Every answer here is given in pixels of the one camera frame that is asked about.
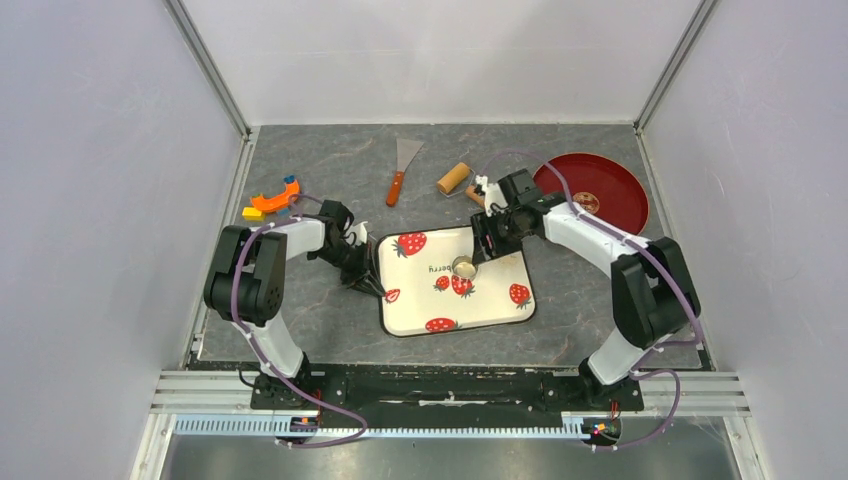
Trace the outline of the beige dough piece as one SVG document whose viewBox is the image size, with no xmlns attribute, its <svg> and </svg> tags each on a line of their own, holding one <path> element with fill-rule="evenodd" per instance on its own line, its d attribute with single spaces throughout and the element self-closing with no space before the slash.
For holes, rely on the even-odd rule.
<svg viewBox="0 0 848 480">
<path fill-rule="evenodd" d="M 476 267 L 467 262 L 459 263 L 455 266 L 454 269 L 457 276 L 466 279 L 473 279 L 476 275 Z"/>
</svg>

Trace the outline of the white strawberry print tray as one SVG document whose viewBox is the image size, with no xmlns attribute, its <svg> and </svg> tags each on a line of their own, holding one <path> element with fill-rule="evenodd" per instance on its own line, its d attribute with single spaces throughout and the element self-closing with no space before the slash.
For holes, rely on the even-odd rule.
<svg viewBox="0 0 848 480">
<path fill-rule="evenodd" d="M 535 293 L 521 250 L 486 262 L 471 278 L 453 263 L 473 253 L 469 226 L 387 235 L 375 247 L 385 289 L 384 331 L 417 337 L 523 323 L 535 314 Z"/>
</svg>

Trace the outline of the wooden dough roller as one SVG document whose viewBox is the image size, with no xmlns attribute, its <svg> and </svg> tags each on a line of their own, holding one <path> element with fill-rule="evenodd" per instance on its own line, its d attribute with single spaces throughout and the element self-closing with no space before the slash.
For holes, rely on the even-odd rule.
<svg viewBox="0 0 848 480">
<path fill-rule="evenodd" d="M 464 162 L 457 163 L 437 183 L 437 190 L 446 198 L 465 196 L 480 207 L 484 197 L 477 193 L 476 172 Z"/>
</svg>

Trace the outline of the metal scraper with wooden handle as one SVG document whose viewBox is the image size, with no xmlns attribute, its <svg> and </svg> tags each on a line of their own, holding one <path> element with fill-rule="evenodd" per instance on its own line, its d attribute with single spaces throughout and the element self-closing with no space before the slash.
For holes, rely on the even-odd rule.
<svg viewBox="0 0 848 480">
<path fill-rule="evenodd" d="M 404 182 L 406 170 L 415 159 L 423 145 L 424 143 L 418 140 L 402 138 L 396 139 L 396 171 L 393 175 L 392 183 L 389 187 L 385 200 L 388 207 L 396 206 Z"/>
</svg>

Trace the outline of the dark red round plate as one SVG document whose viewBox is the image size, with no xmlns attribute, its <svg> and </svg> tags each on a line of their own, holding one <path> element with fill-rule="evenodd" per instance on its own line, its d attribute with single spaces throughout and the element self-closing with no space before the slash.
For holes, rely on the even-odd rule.
<svg viewBox="0 0 848 480">
<path fill-rule="evenodd" d="M 596 217 L 630 234 L 647 226 L 646 189 L 627 168 L 600 155 L 575 152 L 549 161 L 565 178 L 573 201 Z"/>
</svg>

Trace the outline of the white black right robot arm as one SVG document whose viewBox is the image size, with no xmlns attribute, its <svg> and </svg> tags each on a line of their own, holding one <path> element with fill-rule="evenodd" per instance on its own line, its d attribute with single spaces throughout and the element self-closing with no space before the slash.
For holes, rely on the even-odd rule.
<svg viewBox="0 0 848 480">
<path fill-rule="evenodd" d="M 649 352 L 673 345 L 683 327 L 702 333 L 699 299 L 675 240 L 629 234 L 589 213 L 566 184 L 543 192 L 525 169 L 496 182 L 478 175 L 473 189 L 484 202 L 471 218 L 475 267 L 521 250 L 525 238 L 536 236 L 609 278 L 615 326 L 581 364 L 577 392 L 585 405 L 606 406 L 617 396 L 617 383 L 634 375 Z"/>
</svg>

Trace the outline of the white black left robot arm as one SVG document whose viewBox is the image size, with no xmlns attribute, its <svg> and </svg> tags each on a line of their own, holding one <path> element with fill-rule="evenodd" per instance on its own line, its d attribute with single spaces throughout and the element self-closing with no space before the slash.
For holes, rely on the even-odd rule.
<svg viewBox="0 0 848 480">
<path fill-rule="evenodd" d="M 341 284 L 376 298 L 385 295 L 364 222 L 341 202 L 326 200 L 318 213 L 261 227 L 229 225 L 218 236 L 203 290 L 208 309 L 245 338 L 262 373 L 278 378 L 276 396 L 291 408 L 314 393 L 308 368 L 282 319 L 286 264 L 304 256 L 339 270 Z"/>
</svg>

